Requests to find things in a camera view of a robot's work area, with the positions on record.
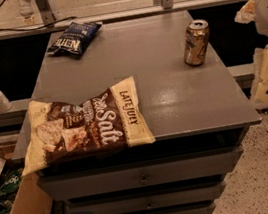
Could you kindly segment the orange soda can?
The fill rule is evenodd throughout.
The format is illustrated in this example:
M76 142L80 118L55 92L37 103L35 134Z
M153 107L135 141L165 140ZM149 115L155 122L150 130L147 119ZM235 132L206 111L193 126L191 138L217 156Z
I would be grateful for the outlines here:
M190 66L204 64L209 44L209 23L203 19L194 19L185 30L184 62Z

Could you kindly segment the Late July chip bag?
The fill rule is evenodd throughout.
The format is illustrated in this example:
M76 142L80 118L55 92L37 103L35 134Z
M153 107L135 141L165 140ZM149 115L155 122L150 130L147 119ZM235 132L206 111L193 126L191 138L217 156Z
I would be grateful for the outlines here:
M131 77L79 105L30 102L31 141L23 174L60 161L153 144L156 140L138 104Z

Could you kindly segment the blue Kettle chip bag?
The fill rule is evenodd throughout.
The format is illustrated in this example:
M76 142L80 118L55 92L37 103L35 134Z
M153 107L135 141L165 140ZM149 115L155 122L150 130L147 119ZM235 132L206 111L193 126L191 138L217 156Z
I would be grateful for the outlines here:
M67 30L51 44L46 53L56 55L65 52L82 56L100 27L101 24L94 22L76 23L73 21Z

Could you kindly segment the grey drawer cabinet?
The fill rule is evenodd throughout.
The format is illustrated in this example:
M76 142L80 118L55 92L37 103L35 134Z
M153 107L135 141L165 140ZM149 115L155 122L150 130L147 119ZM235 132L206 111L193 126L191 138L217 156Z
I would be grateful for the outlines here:
M47 56L16 156L71 214L210 214L260 116L213 50L183 60L185 11L106 24Z

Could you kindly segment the green packaged item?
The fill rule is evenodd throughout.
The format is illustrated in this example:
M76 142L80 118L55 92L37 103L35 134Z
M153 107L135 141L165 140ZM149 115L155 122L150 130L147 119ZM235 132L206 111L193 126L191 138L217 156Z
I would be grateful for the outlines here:
M8 174L0 187L0 197L14 193L20 185L23 170L17 169Z

